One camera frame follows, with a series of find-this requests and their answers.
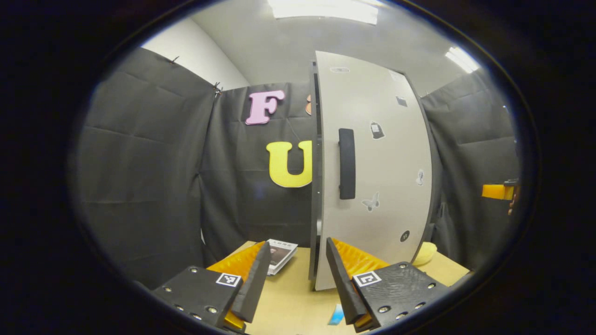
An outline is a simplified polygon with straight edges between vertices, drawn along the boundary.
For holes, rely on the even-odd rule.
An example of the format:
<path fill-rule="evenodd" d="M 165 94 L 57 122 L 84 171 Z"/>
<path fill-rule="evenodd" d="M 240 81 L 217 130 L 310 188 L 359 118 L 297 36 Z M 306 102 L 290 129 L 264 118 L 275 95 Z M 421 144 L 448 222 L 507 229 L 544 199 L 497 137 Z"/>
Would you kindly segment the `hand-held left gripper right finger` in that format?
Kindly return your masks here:
<path fill-rule="evenodd" d="M 326 258 L 356 333 L 402 324 L 450 291 L 408 261 L 389 264 L 336 238 L 326 239 Z"/>

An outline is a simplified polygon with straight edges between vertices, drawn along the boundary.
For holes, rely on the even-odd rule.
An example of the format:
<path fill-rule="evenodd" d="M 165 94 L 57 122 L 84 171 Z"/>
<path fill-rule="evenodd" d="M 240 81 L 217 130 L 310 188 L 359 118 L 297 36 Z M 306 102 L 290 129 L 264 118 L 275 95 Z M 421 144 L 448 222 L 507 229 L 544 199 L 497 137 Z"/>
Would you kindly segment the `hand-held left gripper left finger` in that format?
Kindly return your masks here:
<path fill-rule="evenodd" d="M 243 332 L 255 318 L 270 261 L 270 242 L 258 242 L 210 267 L 189 266 L 151 293 L 197 322 Z"/>

